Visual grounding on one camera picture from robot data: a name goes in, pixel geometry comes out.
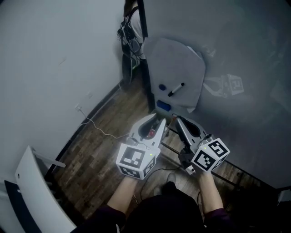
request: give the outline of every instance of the gray shoe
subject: gray shoe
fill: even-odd
[[[154,196],[158,195],[162,195],[162,189],[159,185],[154,188]]]
[[[168,175],[167,183],[170,182],[170,181],[173,182],[174,184],[176,184],[176,175],[174,173],[170,173]]]

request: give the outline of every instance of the marker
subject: marker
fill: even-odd
[[[177,92],[178,90],[180,90],[185,84],[181,83],[179,84],[174,90],[172,90],[169,94],[168,97],[171,97],[172,95],[174,95],[175,92]]]

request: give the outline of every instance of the black baseboard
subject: black baseboard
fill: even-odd
[[[123,85],[123,81],[121,81],[119,84],[117,84],[101,101],[99,104],[97,104],[97,106],[89,113],[89,115],[87,116],[88,118],[92,118],[102,107],[103,105],[114,95],[115,92],[117,92],[117,90],[119,89],[119,85],[122,86]],[[87,123],[89,120],[85,119],[82,124]],[[70,140],[67,142],[67,144],[64,146],[64,148],[61,150],[61,152],[59,153],[59,155],[57,156],[57,158],[55,159],[56,161],[59,161],[64,153],[68,150],[69,146],[72,144],[72,142],[76,139],[76,137],[78,136],[78,134],[82,131],[82,129],[85,127],[85,125],[80,126],[76,132],[73,134],[73,136],[70,138]],[[47,174],[45,175],[45,179],[48,179],[51,175],[51,173],[53,172],[55,168],[55,165],[51,165],[51,167],[49,168]]]

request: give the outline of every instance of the white table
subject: white table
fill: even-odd
[[[64,167],[63,163],[44,158],[27,147],[15,173],[25,204],[44,233],[69,233],[76,228],[52,195],[35,157]]]

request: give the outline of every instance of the purple sleeve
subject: purple sleeve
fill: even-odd
[[[207,232],[238,232],[226,211],[221,208],[205,215]]]
[[[125,224],[125,214],[107,205],[97,209],[92,216],[71,233],[116,233],[116,225],[119,229]]]

